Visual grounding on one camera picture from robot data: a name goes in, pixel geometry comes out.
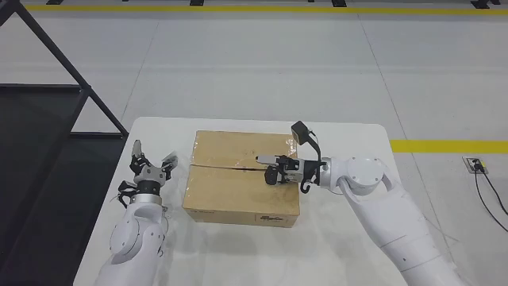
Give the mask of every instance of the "box flap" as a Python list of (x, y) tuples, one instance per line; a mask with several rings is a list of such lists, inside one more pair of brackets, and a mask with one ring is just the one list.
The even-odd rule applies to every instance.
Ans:
[(274, 133), (235, 133), (199, 130), (196, 133), (192, 164), (219, 168), (266, 169), (258, 164), (259, 155), (297, 157), (291, 135)]

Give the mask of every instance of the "box lid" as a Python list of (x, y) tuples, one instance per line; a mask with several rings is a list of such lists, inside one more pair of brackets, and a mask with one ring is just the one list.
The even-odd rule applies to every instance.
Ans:
[(295, 158), (296, 145), (291, 135), (198, 131), (183, 207), (298, 216), (298, 184), (267, 185), (266, 166), (256, 162), (258, 155)]

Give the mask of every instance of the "power cord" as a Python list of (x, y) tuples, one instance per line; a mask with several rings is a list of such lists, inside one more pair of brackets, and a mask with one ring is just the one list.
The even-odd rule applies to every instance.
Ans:
[(501, 198), (499, 198), (498, 192), (495, 190), (494, 186), (492, 185), (492, 182), (489, 180), (489, 177), (485, 173), (485, 168), (483, 168), (482, 163), (479, 160), (475, 160), (474, 163), (475, 163), (475, 165), (474, 165), (474, 168), (475, 168), (475, 184), (476, 184), (476, 191), (478, 192), (478, 197), (482, 201), (483, 206), (485, 207), (485, 209), (487, 210), (489, 215), (491, 215), (491, 217), (494, 219), (494, 221), (496, 221), (496, 223), (498, 223), (499, 226), (502, 227), (503, 230), (508, 232), (508, 229), (505, 228), (504, 225), (501, 224), (501, 222), (499, 220), (497, 220), (497, 218), (492, 214), (492, 212), (489, 210), (489, 208), (485, 204), (485, 201), (483, 201), (482, 194), (480, 193), (479, 187), (478, 187), (478, 171), (480, 171), (485, 176), (485, 178), (489, 182), (490, 186), (492, 187), (492, 190), (494, 190), (495, 195), (498, 197), (498, 201), (499, 201), (499, 204), (501, 204), (502, 210), (506, 213), (506, 215), (508, 215), (504, 205), (502, 204)]

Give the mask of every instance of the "cardboard box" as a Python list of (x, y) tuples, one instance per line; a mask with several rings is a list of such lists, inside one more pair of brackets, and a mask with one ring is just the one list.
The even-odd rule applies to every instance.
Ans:
[(295, 158), (296, 145), (291, 135), (199, 130), (183, 208), (196, 222), (292, 227), (298, 184), (267, 185), (256, 156)]

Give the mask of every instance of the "black cable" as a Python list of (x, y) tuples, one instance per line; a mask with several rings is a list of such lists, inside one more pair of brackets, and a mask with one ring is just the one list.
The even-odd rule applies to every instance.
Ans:
[(500, 221), (498, 221), (495, 216), (492, 214), (492, 212), (489, 210), (489, 208), (487, 207), (487, 205), (485, 204), (485, 202), (483, 201), (483, 198), (482, 198), (482, 194), (479, 192), (479, 187), (478, 187), (478, 172), (475, 170), (475, 183), (476, 183), (476, 191), (478, 191), (478, 196), (479, 196), (479, 199), (482, 201), (483, 203), (483, 206), (485, 207), (485, 209), (487, 209), (487, 212), (489, 213), (489, 215), (491, 215), (491, 217), (494, 219), (494, 221), (496, 221), (496, 223), (499, 224), (500, 227), (502, 227), (503, 230), (505, 230), (506, 232), (508, 232), (508, 229), (505, 228), (503, 226), (503, 224), (501, 224)]
[(492, 185), (491, 180), (489, 179), (489, 177), (487, 176), (487, 174), (485, 172), (482, 172), (482, 174), (485, 176), (485, 179), (487, 179), (487, 181), (489, 182), (492, 190), (494, 190), (495, 196), (498, 197), (498, 201), (499, 201), (499, 204), (501, 205), (502, 210), (505, 212), (506, 215), (508, 215), (508, 212), (506, 212), (505, 206), (502, 204), (501, 198), (499, 198), (499, 194), (495, 190), (494, 186)]

